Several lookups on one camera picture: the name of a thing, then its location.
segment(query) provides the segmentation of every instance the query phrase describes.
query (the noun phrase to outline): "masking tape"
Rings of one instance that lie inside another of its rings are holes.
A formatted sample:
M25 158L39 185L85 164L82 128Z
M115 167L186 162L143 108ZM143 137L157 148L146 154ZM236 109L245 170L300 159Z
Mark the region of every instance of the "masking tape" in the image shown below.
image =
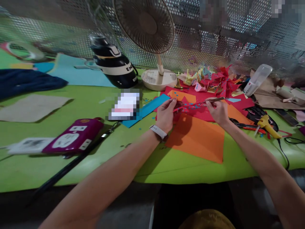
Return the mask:
M24 49L26 49L29 53L29 55L27 56L19 56L17 53L14 53L14 50L11 49L11 45L18 45ZM22 41L11 41L11 42L7 42L1 45L1 48L3 50L5 50L8 54L17 57L18 59L30 59L33 61L41 61L43 59L45 59L45 55L42 51L40 51L38 48L35 48L34 46L27 44L25 42Z

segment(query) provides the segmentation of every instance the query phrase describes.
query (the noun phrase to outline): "water bottle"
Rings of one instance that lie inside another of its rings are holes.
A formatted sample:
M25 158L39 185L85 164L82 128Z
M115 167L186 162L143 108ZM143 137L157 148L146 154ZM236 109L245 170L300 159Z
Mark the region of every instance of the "water bottle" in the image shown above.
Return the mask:
M245 86L243 92L246 96L251 96L260 87L260 85L265 81L265 79L270 75L273 68L269 65L262 64L258 67L253 77L249 80L248 84Z
M110 44L101 35L90 35L94 61L109 81L118 88L131 88L138 78L129 59L117 46Z

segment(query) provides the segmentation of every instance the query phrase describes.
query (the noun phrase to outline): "black water bottle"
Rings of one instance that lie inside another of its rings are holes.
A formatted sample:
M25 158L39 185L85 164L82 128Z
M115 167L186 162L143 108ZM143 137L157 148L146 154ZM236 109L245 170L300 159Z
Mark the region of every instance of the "black water bottle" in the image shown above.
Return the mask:
M95 63L114 86L131 88L138 83L131 62L117 46L108 43L101 35L90 35L90 40Z

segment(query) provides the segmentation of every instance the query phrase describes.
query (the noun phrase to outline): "hand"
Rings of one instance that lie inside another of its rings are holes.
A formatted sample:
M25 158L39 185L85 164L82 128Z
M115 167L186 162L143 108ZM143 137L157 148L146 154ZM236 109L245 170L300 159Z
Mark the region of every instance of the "hand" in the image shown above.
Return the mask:
M216 99L216 98L212 97L212 98L207 98L205 100L207 104L207 108L209 109L215 122L217 122L220 126L223 126L229 121L228 104L221 101L211 103L209 101L211 99Z
M156 126L165 133L170 132L173 127L173 110L176 103L176 99L169 99L158 107Z

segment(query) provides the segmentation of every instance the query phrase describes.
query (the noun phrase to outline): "fan grille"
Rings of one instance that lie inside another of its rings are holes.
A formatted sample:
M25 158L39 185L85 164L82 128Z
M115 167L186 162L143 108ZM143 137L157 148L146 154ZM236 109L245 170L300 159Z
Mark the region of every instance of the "fan grille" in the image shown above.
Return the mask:
M174 39L171 14L162 0L113 0L117 19L127 36L143 50L160 54L166 52ZM156 22L154 34L147 33L140 24L141 13L148 13Z

